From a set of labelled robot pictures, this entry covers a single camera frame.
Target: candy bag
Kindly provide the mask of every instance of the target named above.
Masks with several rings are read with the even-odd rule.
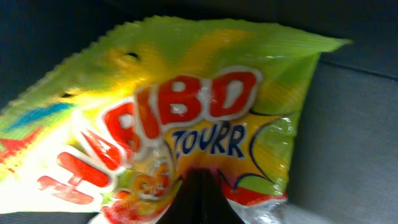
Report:
[[[3,109],[0,190],[17,203],[0,212],[156,223],[207,169],[243,221],[282,222],[305,93],[345,43],[231,19],[117,26]]]

